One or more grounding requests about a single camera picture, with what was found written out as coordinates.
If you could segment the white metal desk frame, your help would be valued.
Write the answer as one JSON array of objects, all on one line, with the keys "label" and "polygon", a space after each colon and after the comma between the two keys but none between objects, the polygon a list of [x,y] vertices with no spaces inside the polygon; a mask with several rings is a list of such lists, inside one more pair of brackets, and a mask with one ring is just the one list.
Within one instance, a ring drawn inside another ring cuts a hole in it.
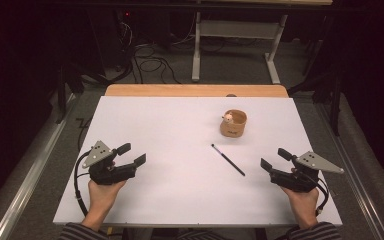
[{"label": "white metal desk frame", "polygon": [[[256,4],[257,6],[274,7],[330,6],[333,3],[333,0],[196,0],[198,4],[209,1],[215,1],[216,3],[238,3],[241,6],[244,6],[245,4]],[[201,38],[223,37],[271,40],[271,50],[266,52],[263,57],[271,82],[273,84],[280,84],[274,57],[283,35],[287,19],[288,15],[282,14],[278,21],[271,22],[202,20],[201,13],[197,12],[195,14],[195,46],[192,63],[192,81],[198,82],[200,80]]]}]

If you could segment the wooden table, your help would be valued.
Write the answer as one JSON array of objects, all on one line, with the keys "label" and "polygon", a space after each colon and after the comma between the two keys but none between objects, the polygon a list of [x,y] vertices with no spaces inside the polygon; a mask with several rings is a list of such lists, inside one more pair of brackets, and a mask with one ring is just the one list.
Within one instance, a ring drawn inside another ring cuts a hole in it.
[{"label": "wooden table", "polygon": [[207,84],[113,84],[106,96],[132,97],[281,97],[288,98],[281,85],[207,85]]}]

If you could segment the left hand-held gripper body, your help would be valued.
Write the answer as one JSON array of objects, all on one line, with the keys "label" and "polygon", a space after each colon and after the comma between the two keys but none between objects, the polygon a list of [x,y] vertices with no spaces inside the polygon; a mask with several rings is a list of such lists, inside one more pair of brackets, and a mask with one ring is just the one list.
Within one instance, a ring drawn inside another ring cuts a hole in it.
[{"label": "left hand-held gripper body", "polygon": [[112,185],[133,178],[137,167],[134,163],[116,166],[114,159],[119,156],[116,149],[110,149],[103,141],[98,140],[86,156],[82,164],[88,169],[90,178],[99,185]]}]

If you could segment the person's left hand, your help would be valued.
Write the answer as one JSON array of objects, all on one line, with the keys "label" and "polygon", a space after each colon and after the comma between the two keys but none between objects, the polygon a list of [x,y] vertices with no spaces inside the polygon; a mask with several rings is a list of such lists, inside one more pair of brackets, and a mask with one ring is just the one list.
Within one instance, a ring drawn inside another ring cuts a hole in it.
[{"label": "person's left hand", "polygon": [[125,181],[112,185],[99,185],[93,180],[88,183],[90,205],[87,217],[103,220],[111,210],[118,192],[125,185]]}]

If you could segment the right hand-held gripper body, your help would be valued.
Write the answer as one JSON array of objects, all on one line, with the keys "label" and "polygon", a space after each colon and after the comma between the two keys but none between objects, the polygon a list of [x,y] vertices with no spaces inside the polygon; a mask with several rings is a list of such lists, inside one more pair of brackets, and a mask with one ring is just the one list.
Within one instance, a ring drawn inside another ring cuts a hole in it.
[{"label": "right hand-held gripper body", "polygon": [[318,185],[320,171],[343,174],[344,169],[336,166],[320,155],[308,151],[301,156],[293,155],[291,160],[295,171],[287,173],[272,169],[270,180],[272,183],[295,192],[309,192]]}]

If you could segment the person's right hand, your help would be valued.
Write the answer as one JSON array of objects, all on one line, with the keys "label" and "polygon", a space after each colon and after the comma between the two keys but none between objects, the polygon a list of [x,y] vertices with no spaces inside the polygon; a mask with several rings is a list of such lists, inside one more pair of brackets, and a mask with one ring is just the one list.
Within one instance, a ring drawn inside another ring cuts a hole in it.
[{"label": "person's right hand", "polygon": [[295,192],[285,187],[282,187],[282,190],[287,195],[291,209],[298,219],[316,217],[316,204],[319,196],[316,188],[309,192]]}]

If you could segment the black pen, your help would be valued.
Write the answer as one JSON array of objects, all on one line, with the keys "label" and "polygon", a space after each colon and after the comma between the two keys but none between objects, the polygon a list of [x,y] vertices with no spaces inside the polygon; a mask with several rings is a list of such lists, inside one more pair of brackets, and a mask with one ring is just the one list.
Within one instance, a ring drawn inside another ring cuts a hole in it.
[{"label": "black pen", "polygon": [[242,176],[246,176],[245,173],[228,157],[226,156],[215,144],[211,144],[211,147],[222,156],[237,172]]}]

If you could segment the silver metal floor rail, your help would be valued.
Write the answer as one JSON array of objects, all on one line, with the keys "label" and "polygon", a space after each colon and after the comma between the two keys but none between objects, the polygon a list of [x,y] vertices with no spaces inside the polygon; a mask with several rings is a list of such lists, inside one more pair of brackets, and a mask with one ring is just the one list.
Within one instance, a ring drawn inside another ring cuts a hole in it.
[{"label": "silver metal floor rail", "polygon": [[27,207],[51,153],[66,125],[58,120],[57,99],[51,98],[54,109],[29,148],[0,190],[0,240],[8,240]]},{"label": "silver metal floor rail", "polygon": [[325,128],[327,129],[330,138],[333,140],[336,151],[339,153],[340,161],[345,169],[345,175],[353,191],[354,197],[359,205],[359,208],[374,236],[375,240],[384,240],[384,224],[379,218],[373,201],[368,195],[363,183],[356,172],[351,159],[345,149],[345,146],[331,128],[330,117],[328,111],[321,104],[316,104],[315,108],[319,116],[323,119]]}]

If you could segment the black metal stand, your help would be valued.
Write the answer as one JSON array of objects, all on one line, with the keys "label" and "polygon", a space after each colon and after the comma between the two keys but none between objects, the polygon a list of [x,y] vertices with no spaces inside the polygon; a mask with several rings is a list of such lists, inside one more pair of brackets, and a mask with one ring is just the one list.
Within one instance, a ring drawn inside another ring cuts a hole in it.
[{"label": "black metal stand", "polygon": [[341,67],[338,56],[341,50],[335,45],[336,38],[326,35],[320,43],[317,53],[309,62],[304,80],[289,88],[293,95],[300,91],[313,91],[314,103],[330,104],[329,123],[333,133],[338,136],[339,104],[341,96]]},{"label": "black metal stand", "polygon": [[69,88],[74,94],[82,94],[84,92],[80,71],[75,64],[63,64],[57,70],[57,124],[64,120],[67,113],[66,88]]}]

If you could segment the wooden pen holder cup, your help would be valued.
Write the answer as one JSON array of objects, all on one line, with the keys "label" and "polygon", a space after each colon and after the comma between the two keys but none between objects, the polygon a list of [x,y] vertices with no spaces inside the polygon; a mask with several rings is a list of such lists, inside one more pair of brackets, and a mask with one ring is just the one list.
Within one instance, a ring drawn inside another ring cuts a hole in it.
[{"label": "wooden pen holder cup", "polygon": [[247,123],[245,112],[231,109],[222,116],[220,133],[225,137],[239,138],[243,135]]}]

